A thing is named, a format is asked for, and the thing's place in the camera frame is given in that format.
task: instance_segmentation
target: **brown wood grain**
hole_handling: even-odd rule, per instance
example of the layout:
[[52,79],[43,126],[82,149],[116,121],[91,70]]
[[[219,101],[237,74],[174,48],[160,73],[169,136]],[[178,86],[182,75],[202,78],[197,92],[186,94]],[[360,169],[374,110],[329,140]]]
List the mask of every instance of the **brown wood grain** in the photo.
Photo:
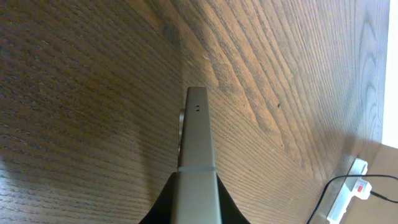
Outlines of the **brown wood grain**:
[[137,223],[176,169],[188,86],[251,223],[304,223],[381,140],[388,1],[0,7],[0,223]]

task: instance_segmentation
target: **brown floor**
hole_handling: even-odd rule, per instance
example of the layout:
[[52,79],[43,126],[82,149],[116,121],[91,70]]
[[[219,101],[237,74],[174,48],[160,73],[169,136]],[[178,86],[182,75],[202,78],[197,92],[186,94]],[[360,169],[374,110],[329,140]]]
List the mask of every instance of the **brown floor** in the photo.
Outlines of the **brown floor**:
[[304,223],[381,140],[388,1],[0,7],[0,223],[137,223],[176,169],[188,86],[251,223]]

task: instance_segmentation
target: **black cable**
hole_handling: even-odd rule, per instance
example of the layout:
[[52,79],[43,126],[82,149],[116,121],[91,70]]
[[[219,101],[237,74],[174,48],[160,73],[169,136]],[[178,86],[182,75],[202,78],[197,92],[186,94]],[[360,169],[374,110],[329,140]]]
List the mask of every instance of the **black cable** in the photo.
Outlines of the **black cable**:
[[376,193],[376,192],[374,192],[374,191],[372,191],[372,190],[371,190],[371,195],[376,196],[376,197],[378,197],[378,198],[381,198],[381,199],[383,199],[383,200],[386,200],[386,201],[388,201],[388,202],[398,203],[398,201],[394,201],[394,200],[388,199],[387,197],[385,197],[385,196],[383,196],[383,195],[381,195],[381,194],[379,194],[379,193]]
[[312,220],[314,214],[317,212],[317,210],[318,210],[318,208],[319,208],[319,205],[321,204],[321,201],[322,201],[322,199],[323,199],[323,196],[325,196],[326,190],[328,189],[330,183],[332,183],[332,182],[333,182],[334,180],[336,180],[336,179],[343,178],[343,177],[387,177],[387,178],[392,178],[392,179],[394,179],[394,180],[398,180],[398,177],[394,177],[394,176],[391,176],[391,175],[384,175],[384,174],[341,175],[341,176],[334,177],[334,178],[332,178],[331,180],[329,180],[329,182],[326,184],[325,188],[323,189],[323,192],[322,192],[321,197],[320,197],[320,199],[319,199],[319,201],[318,201],[318,203],[317,203],[317,206],[315,206],[315,209],[313,210],[313,212],[312,212],[310,218],[308,219],[307,224],[309,224],[309,223],[311,222],[311,220]]

